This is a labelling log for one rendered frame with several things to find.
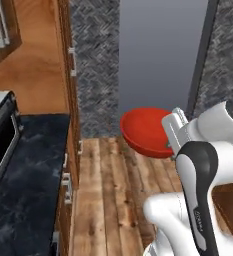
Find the black and silver microwave oven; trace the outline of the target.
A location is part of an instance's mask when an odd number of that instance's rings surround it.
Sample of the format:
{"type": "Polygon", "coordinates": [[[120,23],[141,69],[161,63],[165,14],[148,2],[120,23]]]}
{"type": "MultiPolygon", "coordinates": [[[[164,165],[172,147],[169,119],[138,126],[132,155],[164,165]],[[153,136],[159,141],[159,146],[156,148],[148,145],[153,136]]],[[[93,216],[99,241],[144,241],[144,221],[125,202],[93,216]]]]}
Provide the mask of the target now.
{"type": "Polygon", "coordinates": [[[13,91],[0,91],[0,182],[19,141],[23,125],[13,91]]]}

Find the red bowl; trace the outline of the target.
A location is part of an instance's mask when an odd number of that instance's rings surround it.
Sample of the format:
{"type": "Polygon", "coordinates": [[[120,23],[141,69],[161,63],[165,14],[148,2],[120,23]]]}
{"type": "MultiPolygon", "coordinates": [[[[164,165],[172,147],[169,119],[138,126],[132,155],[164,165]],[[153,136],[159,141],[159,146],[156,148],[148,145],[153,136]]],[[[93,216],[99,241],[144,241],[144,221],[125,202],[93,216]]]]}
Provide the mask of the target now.
{"type": "Polygon", "coordinates": [[[125,112],[120,118],[120,131],[127,144],[141,155],[168,158],[173,155],[167,147],[167,135],[162,118],[170,111],[155,107],[138,107],[125,112]]]}

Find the tall wooden cupboard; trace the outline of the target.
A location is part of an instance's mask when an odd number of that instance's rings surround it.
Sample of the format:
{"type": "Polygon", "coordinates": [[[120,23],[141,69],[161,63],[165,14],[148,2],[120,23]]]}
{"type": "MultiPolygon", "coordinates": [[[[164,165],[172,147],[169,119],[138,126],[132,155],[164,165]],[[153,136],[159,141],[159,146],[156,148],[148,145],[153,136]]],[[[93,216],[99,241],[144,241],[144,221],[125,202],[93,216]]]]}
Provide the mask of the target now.
{"type": "Polygon", "coordinates": [[[12,90],[22,114],[68,113],[78,128],[77,78],[67,0],[14,0],[22,43],[0,63],[0,91],[12,90]]]}

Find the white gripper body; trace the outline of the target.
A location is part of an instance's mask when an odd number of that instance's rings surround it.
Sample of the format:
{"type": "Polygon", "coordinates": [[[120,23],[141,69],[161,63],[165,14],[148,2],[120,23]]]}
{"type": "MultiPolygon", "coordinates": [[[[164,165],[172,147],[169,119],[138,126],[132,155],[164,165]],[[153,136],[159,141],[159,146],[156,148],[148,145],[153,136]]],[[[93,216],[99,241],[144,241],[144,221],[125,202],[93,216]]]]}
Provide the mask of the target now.
{"type": "Polygon", "coordinates": [[[188,124],[185,113],[176,107],[170,114],[162,118],[161,123],[168,138],[168,146],[172,149],[173,155],[176,156],[188,140],[186,135],[180,134],[180,131],[188,124]]]}

